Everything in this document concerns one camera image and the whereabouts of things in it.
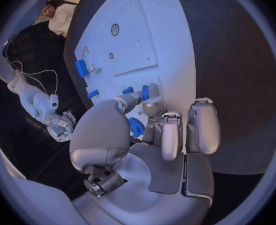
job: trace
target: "blue gear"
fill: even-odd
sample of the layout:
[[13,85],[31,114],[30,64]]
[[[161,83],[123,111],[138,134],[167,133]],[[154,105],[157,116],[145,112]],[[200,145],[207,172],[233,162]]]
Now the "blue gear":
[[144,134],[145,126],[138,119],[131,117],[128,121],[130,124],[130,131],[133,133],[134,139]]
[[142,87],[142,100],[146,101],[149,98],[148,96],[148,86]]

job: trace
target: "white shirt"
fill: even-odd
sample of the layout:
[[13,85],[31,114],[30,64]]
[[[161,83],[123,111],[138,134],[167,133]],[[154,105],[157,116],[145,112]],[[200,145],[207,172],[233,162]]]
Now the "white shirt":
[[49,20],[48,27],[57,35],[68,31],[76,5],[63,4],[55,10],[54,16]]

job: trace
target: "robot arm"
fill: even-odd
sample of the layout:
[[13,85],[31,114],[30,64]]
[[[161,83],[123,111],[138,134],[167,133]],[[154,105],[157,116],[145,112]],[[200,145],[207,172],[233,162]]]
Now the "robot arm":
[[76,119],[70,112],[64,112],[62,116],[55,113],[59,104],[57,95],[49,96],[39,88],[29,85],[24,74],[14,70],[4,57],[0,60],[0,79],[7,83],[11,92],[19,95],[24,109],[46,125],[54,139],[58,142],[71,140]]

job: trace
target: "man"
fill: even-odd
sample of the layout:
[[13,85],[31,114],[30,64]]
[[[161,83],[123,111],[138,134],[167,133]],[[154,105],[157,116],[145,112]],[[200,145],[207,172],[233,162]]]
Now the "man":
[[47,1],[41,15],[50,19],[48,27],[51,31],[66,38],[75,8],[76,5],[71,4],[56,7],[52,1]]

